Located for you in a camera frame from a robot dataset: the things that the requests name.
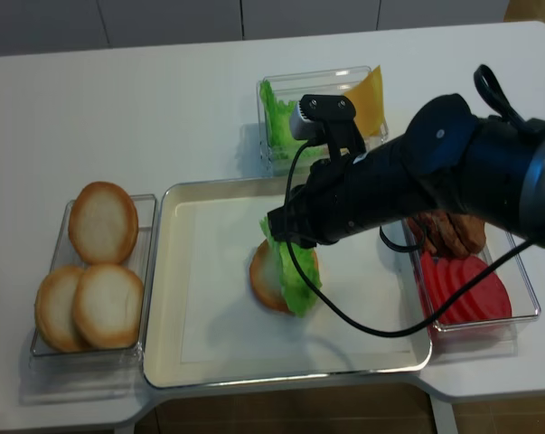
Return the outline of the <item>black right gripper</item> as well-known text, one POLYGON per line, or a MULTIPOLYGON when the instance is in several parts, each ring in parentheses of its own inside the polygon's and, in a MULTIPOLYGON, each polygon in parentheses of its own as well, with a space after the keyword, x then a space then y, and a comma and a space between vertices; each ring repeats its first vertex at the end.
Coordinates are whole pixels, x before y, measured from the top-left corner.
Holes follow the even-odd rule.
POLYGON ((273 239, 311 249, 366 231, 367 224, 355 209, 360 183, 352 179, 353 161, 352 156, 343 156, 314 162, 306 182, 290 187, 287 203, 268 213, 273 239))

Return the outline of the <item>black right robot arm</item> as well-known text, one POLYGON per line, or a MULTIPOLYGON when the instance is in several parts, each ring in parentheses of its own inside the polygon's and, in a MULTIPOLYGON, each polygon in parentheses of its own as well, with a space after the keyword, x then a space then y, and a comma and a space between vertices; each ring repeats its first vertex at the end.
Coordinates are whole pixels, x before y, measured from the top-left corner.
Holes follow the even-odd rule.
POLYGON ((406 132, 374 149, 364 145, 343 96, 305 95, 299 136, 326 143, 288 202, 268 214, 279 241, 304 248, 443 210, 469 214, 545 249, 545 122, 528 129, 478 118, 457 95, 432 99, 406 132))

